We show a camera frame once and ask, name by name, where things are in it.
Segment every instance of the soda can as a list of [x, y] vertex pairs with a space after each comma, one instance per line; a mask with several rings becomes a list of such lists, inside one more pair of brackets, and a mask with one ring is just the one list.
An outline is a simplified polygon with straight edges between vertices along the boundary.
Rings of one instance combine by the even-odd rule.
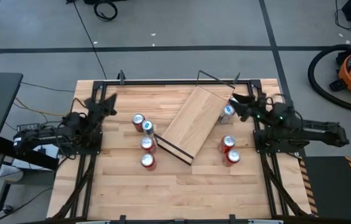
[[133, 116], [133, 124], [134, 124], [134, 127], [136, 128], [136, 130], [138, 132], [144, 132], [143, 130], [143, 122], [145, 121], [145, 117], [144, 115], [142, 114], [135, 114]]
[[223, 155], [223, 164], [227, 167], [235, 165], [240, 160], [240, 154], [236, 149], [231, 149]]
[[152, 171], [156, 168], [155, 157], [149, 153], [143, 154], [143, 156], [141, 156], [141, 164], [147, 171]]
[[235, 138], [233, 138], [232, 136], [224, 136], [221, 141], [220, 144], [218, 144], [217, 149], [221, 152], [221, 153], [227, 153], [229, 150], [231, 150], [233, 147], [235, 146]]
[[143, 130], [144, 130], [145, 136], [153, 138], [154, 131], [153, 131], [152, 121], [144, 121]]
[[152, 138], [145, 137], [141, 140], [141, 148], [147, 153], [154, 154], [156, 152], [156, 145]]
[[224, 110], [222, 111], [220, 117], [218, 118], [218, 122], [220, 124], [225, 124], [228, 122], [230, 118], [235, 114], [235, 109], [231, 105], [226, 105]]

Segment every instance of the gray floor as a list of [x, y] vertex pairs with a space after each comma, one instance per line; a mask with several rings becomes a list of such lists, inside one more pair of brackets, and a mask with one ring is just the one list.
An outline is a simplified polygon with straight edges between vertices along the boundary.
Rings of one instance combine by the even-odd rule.
[[[46, 49], [90, 47], [75, 8], [65, 0], [2, 0], [0, 2], [0, 49]], [[339, 1], [341, 7], [346, 0]], [[351, 43], [351, 33], [334, 24], [334, 0], [265, 0], [278, 46], [326, 46]], [[257, 0], [128, 0], [117, 2], [119, 16], [99, 21], [92, 6], [77, 2], [80, 14], [96, 47], [152, 47], [188, 45], [269, 46], [260, 3]], [[340, 23], [347, 24], [344, 15]], [[307, 80], [307, 68], [316, 51], [279, 53], [297, 110], [306, 119], [340, 121], [351, 141], [351, 111], [316, 95]], [[195, 78], [205, 70], [220, 78], [279, 78], [270, 50], [196, 50], [99, 52], [108, 78], [122, 69], [127, 78]], [[21, 72], [24, 81], [72, 90], [79, 79], [102, 79], [94, 53], [0, 54], [0, 72]], [[334, 56], [316, 70], [325, 86], [335, 77]], [[31, 108], [65, 113], [71, 93], [56, 93], [21, 86], [18, 97]], [[351, 94], [340, 97], [351, 101]], [[32, 112], [12, 108], [7, 122], [43, 122]], [[14, 131], [4, 127], [2, 136]], [[312, 143], [308, 156], [350, 156], [351, 144], [343, 148]], [[20, 205], [44, 187], [14, 187], [7, 203]], [[2, 220], [17, 223], [45, 217], [50, 193]]]

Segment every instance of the wooden table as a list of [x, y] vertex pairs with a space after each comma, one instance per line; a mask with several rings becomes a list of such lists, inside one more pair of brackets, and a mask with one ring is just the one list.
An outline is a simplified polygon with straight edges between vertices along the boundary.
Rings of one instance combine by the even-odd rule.
[[[91, 96], [93, 81], [78, 81], [75, 97]], [[262, 79], [263, 92], [279, 93], [275, 79]], [[195, 85], [125, 85], [109, 86], [106, 96], [118, 93], [116, 116], [103, 123], [101, 154], [96, 159], [91, 191], [89, 220], [227, 219], [269, 218], [271, 216], [260, 155], [256, 153], [253, 120], [242, 123], [235, 115], [228, 124], [216, 124], [191, 166], [168, 152], [158, 149], [158, 165], [153, 172], [141, 167], [143, 150], [131, 118], [142, 113], [152, 120], [157, 134], [163, 133], [184, 104]], [[221, 85], [202, 85], [221, 96]], [[235, 85], [235, 93], [247, 95], [246, 85]], [[74, 111], [86, 112], [77, 103]], [[233, 167], [222, 165], [217, 151], [221, 138], [231, 134], [241, 161]], [[278, 154], [283, 184], [299, 206], [310, 213], [304, 182], [297, 159]], [[57, 213], [75, 186], [78, 159], [66, 161], [57, 172], [47, 216]], [[276, 207], [281, 213], [278, 193]], [[79, 200], [81, 214], [83, 200]]]

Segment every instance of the wooden board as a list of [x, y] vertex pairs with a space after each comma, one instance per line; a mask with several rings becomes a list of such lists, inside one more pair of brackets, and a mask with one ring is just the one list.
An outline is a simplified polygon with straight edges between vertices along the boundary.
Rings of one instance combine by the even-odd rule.
[[[279, 93], [275, 79], [261, 80], [268, 95]], [[79, 81], [75, 97], [83, 100], [91, 95], [92, 81]], [[246, 85], [235, 85], [235, 93], [247, 95]], [[143, 135], [131, 123], [140, 112], [151, 119], [158, 134], [164, 133], [182, 108], [195, 85], [109, 86], [107, 96], [118, 93], [118, 114], [103, 123], [102, 152], [97, 157], [91, 192], [89, 220], [163, 219], [227, 219], [270, 218], [260, 156], [255, 151], [252, 119], [242, 123], [234, 116], [228, 124], [215, 124], [188, 166], [168, 152], [158, 149], [157, 169], [145, 171], [140, 165], [143, 154], [139, 143]], [[228, 90], [221, 85], [204, 85], [206, 90], [227, 98]], [[86, 112], [79, 104], [75, 111]], [[231, 134], [241, 161], [224, 167], [216, 147], [222, 136]], [[306, 212], [310, 212], [304, 182], [297, 159], [278, 155], [285, 189]], [[48, 217], [58, 212], [75, 185], [78, 161], [66, 161], [58, 170], [52, 191]], [[278, 213], [278, 193], [274, 190]], [[82, 200], [78, 214], [81, 214]]]
[[[229, 89], [229, 99], [233, 89], [223, 87]], [[191, 165], [226, 104], [227, 100], [196, 86], [161, 136], [171, 144], [158, 140], [158, 145]]]

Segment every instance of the black hose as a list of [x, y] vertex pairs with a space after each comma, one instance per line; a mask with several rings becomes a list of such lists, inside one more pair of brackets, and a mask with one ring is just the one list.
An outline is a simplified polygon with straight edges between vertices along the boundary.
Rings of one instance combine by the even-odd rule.
[[345, 109], [351, 110], [351, 103], [348, 103], [344, 100], [340, 100], [336, 97], [334, 97], [333, 95], [331, 95], [330, 93], [326, 92], [323, 88], [321, 88], [317, 81], [315, 80], [315, 76], [314, 76], [314, 70], [315, 67], [318, 63], [318, 61], [324, 57], [325, 55], [337, 51], [337, 50], [344, 50], [347, 51], [348, 53], [351, 53], [351, 45], [348, 44], [339, 44], [339, 45], [335, 45], [335, 46], [331, 46], [326, 50], [321, 51], [317, 56], [314, 57], [314, 59], [312, 59], [312, 62], [310, 63], [310, 66], [308, 67], [308, 80], [310, 81], [310, 84], [312, 86], [312, 88], [314, 89], [315, 92], [317, 92], [321, 97], [329, 100], [330, 102], [336, 104], [337, 106], [341, 106]]
[[[115, 10], [115, 14], [112, 17], [106, 17], [102, 12], [100, 12], [97, 9], [100, 4], [110, 5]], [[115, 4], [113, 4], [113, 2], [109, 0], [100, 0], [94, 4], [94, 13], [100, 20], [108, 22], [108, 21], [112, 21], [114, 18], [116, 18], [116, 16], [118, 16], [118, 8], [115, 6]]]

